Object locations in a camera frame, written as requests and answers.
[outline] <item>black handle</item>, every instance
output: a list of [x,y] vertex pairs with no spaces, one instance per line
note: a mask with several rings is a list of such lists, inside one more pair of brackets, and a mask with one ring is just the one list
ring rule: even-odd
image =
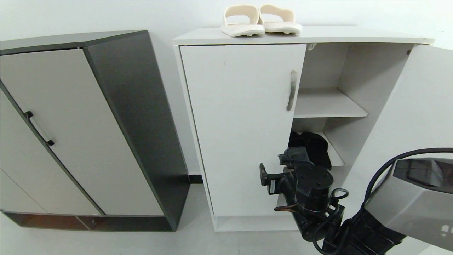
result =
[[33,129],[36,131],[36,133],[39,135],[39,138],[40,138],[41,140],[43,140],[44,143],[46,143],[47,146],[50,147],[50,146],[52,146],[52,145],[55,144],[52,140],[46,141],[46,140],[44,139],[44,137],[37,131],[37,129],[35,128],[35,126],[33,125],[33,123],[32,123],[31,120],[30,120],[30,118],[33,117],[33,113],[32,113],[31,111],[25,112],[25,113],[24,113],[24,116],[25,116],[25,118],[27,119],[27,121],[29,122],[29,124],[30,124],[30,125],[33,127]]

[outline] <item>black cable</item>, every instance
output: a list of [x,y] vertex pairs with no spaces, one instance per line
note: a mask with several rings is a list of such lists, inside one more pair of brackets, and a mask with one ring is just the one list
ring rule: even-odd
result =
[[371,179],[370,183],[368,184],[368,187],[366,188],[365,192],[365,198],[363,200],[362,207],[368,201],[370,198],[371,191],[374,187],[374,185],[377,182],[377,179],[379,179],[379,176],[381,176],[387,168],[389,168],[393,163],[398,160],[398,159],[403,159],[405,157],[410,157],[414,155],[419,155],[419,154],[427,154],[427,153],[453,153],[453,148],[448,148],[448,147],[439,147],[439,148],[426,148],[426,149],[419,149],[419,150],[414,150],[410,152],[405,152],[402,153],[389,161],[387,161],[383,166],[379,168],[379,170],[374,174],[373,178]]
[[[338,191],[342,191],[345,194],[341,195],[341,196],[335,196],[335,193],[337,193]],[[348,237],[348,234],[349,234],[350,226],[348,226],[347,229],[345,230],[344,235],[343,235],[343,237],[340,240],[340,243],[338,244],[337,248],[334,251],[325,251],[325,250],[323,250],[321,247],[319,247],[316,239],[317,239],[318,232],[339,213],[340,206],[338,205],[338,200],[343,199],[343,198],[347,197],[348,195],[349,195],[349,191],[345,190],[345,189],[342,189],[342,188],[334,189],[332,191],[331,198],[332,198],[332,200],[334,200],[334,203],[336,204],[337,207],[335,208],[333,213],[331,215],[329,215],[329,217],[327,219],[325,219],[323,222],[321,222],[321,224],[319,224],[316,227],[316,229],[313,232],[313,245],[314,245],[314,248],[319,253],[321,253],[323,255],[336,255],[336,254],[338,254],[338,252],[340,252],[343,249],[344,243],[345,243],[346,238]]]
[[[344,195],[341,195],[341,196],[335,196],[335,193],[337,193],[338,191],[341,191],[341,192],[344,192]],[[332,199],[336,199],[336,200],[340,200],[340,199],[343,199],[343,198],[346,198],[347,196],[349,196],[349,191],[348,190],[345,190],[345,189],[342,189],[342,188],[337,188],[337,189],[334,189],[330,195],[330,197]]]

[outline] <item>slipper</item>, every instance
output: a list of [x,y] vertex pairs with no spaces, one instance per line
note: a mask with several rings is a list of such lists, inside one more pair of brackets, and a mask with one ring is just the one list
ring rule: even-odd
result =
[[308,158],[315,166],[321,166],[328,170],[332,169],[327,149],[329,144],[320,135],[312,132],[303,132],[300,137],[305,140]]
[[303,140],[298,133],[291,131],[289,135],[288,148],[293,147],[305,147],[305,140]]
[[[280,16],[282,21],[268,21],[263,20],[263,14],[273,14]],[[265,4],[260,7],[260,21],[259,24],[264,25],[264,29],[268,33],[281,32],[285,34],[302,33],[302,25],[297,24],[294,12],[289,9],[281,9],[275,5]]]
[[[249,17],[249,24],[231,23],[228,24],[227,18],[230,16],[245,15]],[[260,12],[253,5],[232,5],[225,9],[223,15],[222,32],[237,37],[242,35],[252,36],[254,34],[264,34],[264,26],[260,23]]]

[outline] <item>white slipper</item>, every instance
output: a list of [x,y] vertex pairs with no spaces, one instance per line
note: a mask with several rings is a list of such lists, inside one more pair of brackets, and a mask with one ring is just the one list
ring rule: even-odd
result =
[[[228,24],[227,18],[230,16],[245,15],[250,19],[249,24],[231,23]],[[233,5],[225,9],[223,15],[222,32],[237,37],[242,35],[252,36],[254,34],[264,34],[264,26],[258,24],[260,21],[260,12],[253,5]]]
[[[283,19],[281,21],[267,21],[263,20],[263,14],[274,14]],[[264,25],[264,29],[268,33],[281,32],[285,34],[302,32],[302,25],[297,24],[294,12],[289,9],[281,9],[275,5],[265,4],[260,7],[260,21],[259,24]]]

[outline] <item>gray cabinet door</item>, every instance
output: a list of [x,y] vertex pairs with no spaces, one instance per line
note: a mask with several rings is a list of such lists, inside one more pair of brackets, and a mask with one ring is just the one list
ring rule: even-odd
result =
[[0,201],[4,211],[46,213],[3,170],[0,170]]
[[108,215],[163,215],[82,49],[1,56],[0,77]]
[[[42,146],[3,92],[0,92],[0,119],[0,161],[1,168],[8,174],[7,176],[45,212],[99,215],[95,207]],[[2,178],[1,181],[1,209],[36,212],[34,209],[36,206],[24,208],[21,204],[11,205],[8,202],[4,204],[4,199],[11,201],[15,196],[22,197],[21,200],[24,201],[25,195],[8,192],[7,190],[14,187],[8,183],[7,178]]]

